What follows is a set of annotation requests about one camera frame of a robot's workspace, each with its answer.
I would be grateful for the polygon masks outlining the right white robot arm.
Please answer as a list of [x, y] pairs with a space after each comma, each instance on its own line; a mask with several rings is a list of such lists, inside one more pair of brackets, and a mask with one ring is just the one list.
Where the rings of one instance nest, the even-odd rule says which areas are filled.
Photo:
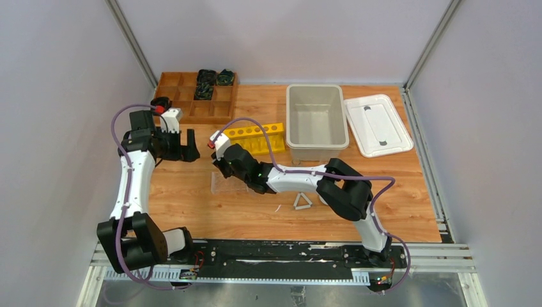
[[375, 202], [384, 192], [372, 192], [375, 177], [362, 176], [338, 158], [305, 168], [259, 162], [238, 144], [223, 152], [214, 151], [211, 158], [224, 178], [235, 177], [255, 193], [317, 194], [335, 214], [355, 225], [368, 264], [381, 267], [389, 261], [392, 236], [382, 228], [375, 213]]

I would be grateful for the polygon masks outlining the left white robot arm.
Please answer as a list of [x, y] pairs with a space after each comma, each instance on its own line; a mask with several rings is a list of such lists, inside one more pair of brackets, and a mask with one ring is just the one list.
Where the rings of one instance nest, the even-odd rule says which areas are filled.
[[194, 162], [200, 154], [194, 130], [180, 141], [181, 109], [155, 107], [129, 114], [130, 130], [117, 139], [121, 162], [118, 197], [109, 219], [97, 226], [97, 237], [117, 273], [163, 264], [173, 257], [189, 264], [196, 255], [186, 227], [162, 231], [148, 213], [152, 174], [160, 162]]

